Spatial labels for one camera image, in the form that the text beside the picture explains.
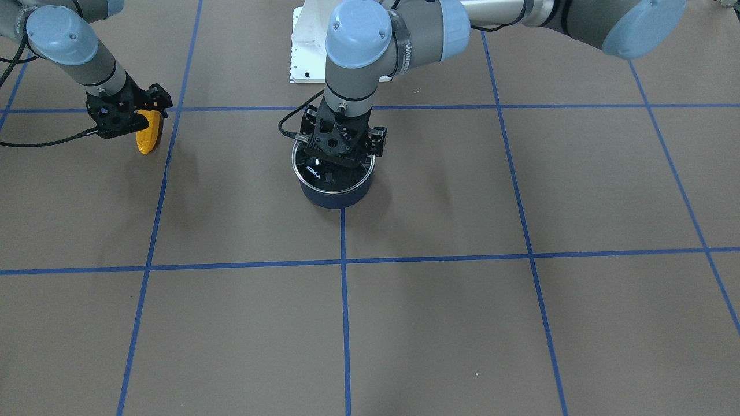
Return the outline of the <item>glass pot lid blue knob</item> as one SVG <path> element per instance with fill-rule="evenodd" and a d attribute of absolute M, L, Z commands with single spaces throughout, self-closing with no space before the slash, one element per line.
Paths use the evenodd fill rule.
<path fill-rule="evenodd" d="M 370 185 L 375 156 L 368 155 L 355 168 L 347 168 L 306 152 L 306 145 L 296 142 L 291 153 L 293 171 L 299 183 L 319 195 L 340 195 L 359 191 Z"/>

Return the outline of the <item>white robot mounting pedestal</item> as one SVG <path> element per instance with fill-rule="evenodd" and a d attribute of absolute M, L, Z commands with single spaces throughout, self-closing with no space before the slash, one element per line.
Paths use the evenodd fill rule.
<path fill-rule="evenodd" d="M 291 81 L 324 83 L 327 61 L 367 68 L 391 40 L 391 16 L 377 1 L 306 1 L 293 11 Z"/>

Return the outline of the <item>dark blue saucepan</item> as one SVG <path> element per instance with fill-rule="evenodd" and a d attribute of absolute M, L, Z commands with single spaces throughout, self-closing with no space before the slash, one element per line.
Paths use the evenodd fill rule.
<path fill-rule="evenodd" d="M 368 156 L 356 168 L 345 168 L 306 153 L 296 142 L 291 151 L 291 166 L 307 200 L 328 210 L 355 205 L 368 193 L 373 183 L 375 156 Z"/>

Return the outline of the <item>yellow corn cob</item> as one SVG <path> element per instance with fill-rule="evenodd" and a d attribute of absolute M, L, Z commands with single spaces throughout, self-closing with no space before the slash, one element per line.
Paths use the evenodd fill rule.
<path fill-rule="evenodd" d="M 138 110 L 137 113 L 145 117 L 148 126 L 136 133 L 138 151 L 146 155 L 158 147 L 163 128 L 163 116 L 155 110 Z"/>

